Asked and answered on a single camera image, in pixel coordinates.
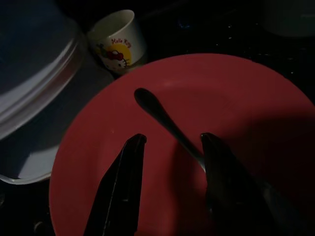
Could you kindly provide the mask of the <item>pink plate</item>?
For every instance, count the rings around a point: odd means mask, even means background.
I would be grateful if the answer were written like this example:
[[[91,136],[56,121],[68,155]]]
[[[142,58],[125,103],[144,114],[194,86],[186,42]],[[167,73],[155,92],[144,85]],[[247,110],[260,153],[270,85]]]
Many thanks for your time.
[[[145,145],[138,236],[216,236],[205,173],[134,99],[145,88],[201,148],[215,134],[315,228],[315,105],[292,82],[247,59],[191,54],[142,66],[95,96],[55,158],[49,205],[56,236],[83,236],[100,180],[127,139]]]

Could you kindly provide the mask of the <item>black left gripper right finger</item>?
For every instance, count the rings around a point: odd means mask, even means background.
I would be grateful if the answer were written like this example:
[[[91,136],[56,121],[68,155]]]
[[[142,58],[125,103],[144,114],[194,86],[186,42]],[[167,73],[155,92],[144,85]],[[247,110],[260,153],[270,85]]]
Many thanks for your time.
[[[201,134],[207,199],[219,236],[277,236],[278,228],[253,177],[231,149]]]

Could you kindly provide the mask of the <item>grey thermos with red logo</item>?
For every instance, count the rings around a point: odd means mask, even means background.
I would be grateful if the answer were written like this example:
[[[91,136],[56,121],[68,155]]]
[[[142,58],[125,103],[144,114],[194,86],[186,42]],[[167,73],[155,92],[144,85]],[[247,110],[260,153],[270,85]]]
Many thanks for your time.
[[[315,36],[315,0],[260,0],[260,23],[278,36]]]

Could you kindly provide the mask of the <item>steel spoon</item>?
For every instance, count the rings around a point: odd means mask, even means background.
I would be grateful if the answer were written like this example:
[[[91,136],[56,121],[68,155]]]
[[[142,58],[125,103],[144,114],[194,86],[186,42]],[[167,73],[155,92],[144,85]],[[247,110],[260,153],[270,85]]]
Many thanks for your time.
[[[145,88],[138,88],[134,92],[134,98],[144,111],[146,111],[157,122],[165,127],[168,132],[180,142],[180,144],[188,151],[188,153],[199,162],[205,171],[204,152],[197,150],[195,145],[192,144],[192,142],[170,118],[156,96]],[[298,211],[288,201],[282,198],[279,192],[273,188],[271,184],[262,180],[258,180],[254,177],[253,179],[260,189],[260,192],[273,216],[275,224],[278,228],[277,235],[300,235],[304,228],[304,222]],[[209,200],[208,209],[212,213]]]

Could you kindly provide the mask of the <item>white Hello Kitty mug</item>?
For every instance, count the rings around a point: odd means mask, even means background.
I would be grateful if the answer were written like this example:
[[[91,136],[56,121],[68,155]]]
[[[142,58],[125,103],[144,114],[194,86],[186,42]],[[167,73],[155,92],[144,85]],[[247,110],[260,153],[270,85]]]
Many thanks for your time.
[[[147,44],[132,10],[102,18],[88,31],[90,46],[110,71],[123,75],[147,63]]]

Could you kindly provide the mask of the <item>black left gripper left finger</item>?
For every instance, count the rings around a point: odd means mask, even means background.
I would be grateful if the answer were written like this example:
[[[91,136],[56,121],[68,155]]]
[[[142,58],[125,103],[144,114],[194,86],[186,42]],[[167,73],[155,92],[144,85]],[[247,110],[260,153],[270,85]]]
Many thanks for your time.
[[[83,236],[134,236],[137,232],[147,138],[129,138],[98,186]]]

